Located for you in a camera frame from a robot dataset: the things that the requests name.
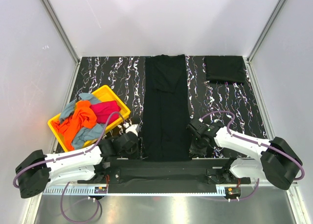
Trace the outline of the black t-shirt with blue logo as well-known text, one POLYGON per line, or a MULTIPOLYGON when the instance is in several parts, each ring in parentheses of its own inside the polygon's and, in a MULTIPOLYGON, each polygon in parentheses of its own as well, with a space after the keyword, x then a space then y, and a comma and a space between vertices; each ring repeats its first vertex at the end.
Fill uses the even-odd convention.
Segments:
POLYGON ((141 130, 148 160, 189 160, 188 103, 185 55, 146 58, 141 130))

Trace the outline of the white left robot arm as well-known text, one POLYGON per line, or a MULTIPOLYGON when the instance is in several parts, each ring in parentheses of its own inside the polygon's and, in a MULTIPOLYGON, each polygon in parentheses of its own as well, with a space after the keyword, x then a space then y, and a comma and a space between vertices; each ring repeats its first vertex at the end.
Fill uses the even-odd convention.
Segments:
POLYGON ((130 157, 137 149, 138 135, 127 132, 77 151, 45 155, 36 150, 16 167, 13 185, 19 189, 20 197, 27 199, 67 182, 102 183, 111 177, 113 159, 130 157))

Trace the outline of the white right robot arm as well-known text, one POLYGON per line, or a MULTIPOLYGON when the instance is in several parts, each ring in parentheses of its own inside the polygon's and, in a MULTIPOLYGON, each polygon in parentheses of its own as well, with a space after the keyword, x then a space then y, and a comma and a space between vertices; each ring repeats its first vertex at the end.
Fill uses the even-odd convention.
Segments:
POLYGON ((230 130, 220 122, 208 125, 199 119, 192 120, 187 129, 193 135, 197 149, 221 147, 245 155, 231 159, 221 169, 222 177, 228 183, 241 178, 266 179, 275 187, 288 190, 298 173, 303 172, 301 159, 283 138, 255 138, 230 130))

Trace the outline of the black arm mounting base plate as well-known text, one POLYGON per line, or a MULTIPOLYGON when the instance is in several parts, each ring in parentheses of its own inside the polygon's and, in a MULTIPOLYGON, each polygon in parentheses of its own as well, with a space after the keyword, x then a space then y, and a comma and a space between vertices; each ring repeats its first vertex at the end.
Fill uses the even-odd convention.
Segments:
POLYGON ((143 160, 117 159, 95 165, 95 175, 80 179, 78 183, 100 184, 106 179, 110 184, 121 184, 133 180, 187 180, 207 184, 249 184, 250 178, 237 178, 230 172, 231 159, 192 159, 181 162, 149 162, 143 160))

